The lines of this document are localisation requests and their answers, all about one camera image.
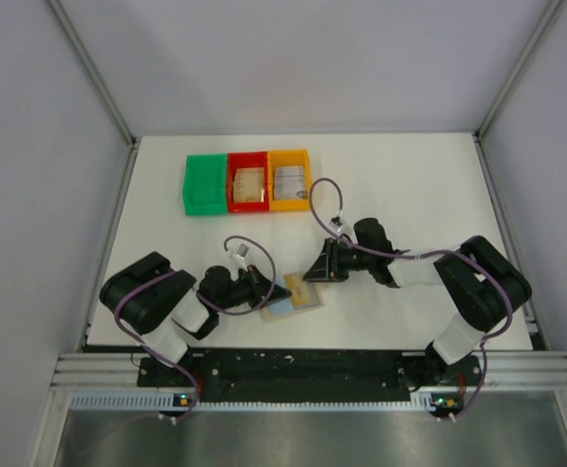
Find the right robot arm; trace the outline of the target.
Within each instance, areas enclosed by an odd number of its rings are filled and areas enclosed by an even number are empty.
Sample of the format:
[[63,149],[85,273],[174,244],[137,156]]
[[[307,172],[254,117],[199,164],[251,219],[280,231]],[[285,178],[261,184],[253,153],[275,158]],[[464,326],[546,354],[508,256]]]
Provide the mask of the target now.
[[468,356],[500,323],[532,297],[532,288],[485,237],[475,235],[454,250],[412,253],[393,247],[374,218],[355,223],[348,236],[324,241],[306,282],[343,282],[352,271],[366,271],[393,289],[443,286],[456,314],[425,349],[426,360],[445,368]]

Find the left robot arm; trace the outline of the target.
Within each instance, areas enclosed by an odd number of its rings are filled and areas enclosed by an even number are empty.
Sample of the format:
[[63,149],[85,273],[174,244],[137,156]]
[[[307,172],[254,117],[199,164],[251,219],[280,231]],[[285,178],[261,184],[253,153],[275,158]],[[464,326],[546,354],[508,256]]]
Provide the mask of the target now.
[[213,266],[197,281],[152,252],[111,276],[99,301],[140,345],[177,363],[189,349],[185,337],[208,337],[218,327],[222,310],[257,308],[291,296],[254,265],[240,268],[236,278],[229,269]]

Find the beige card holder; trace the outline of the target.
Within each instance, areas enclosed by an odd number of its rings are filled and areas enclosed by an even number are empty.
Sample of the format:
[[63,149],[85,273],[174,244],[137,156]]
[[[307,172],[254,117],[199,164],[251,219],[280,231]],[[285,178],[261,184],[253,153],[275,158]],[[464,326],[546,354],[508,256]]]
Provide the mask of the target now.
[[303,312],[319,309],[324,301],[319,291],[310,285],[288,289],[278,286],[261,310],[264,320],[276,321],[301,314]]

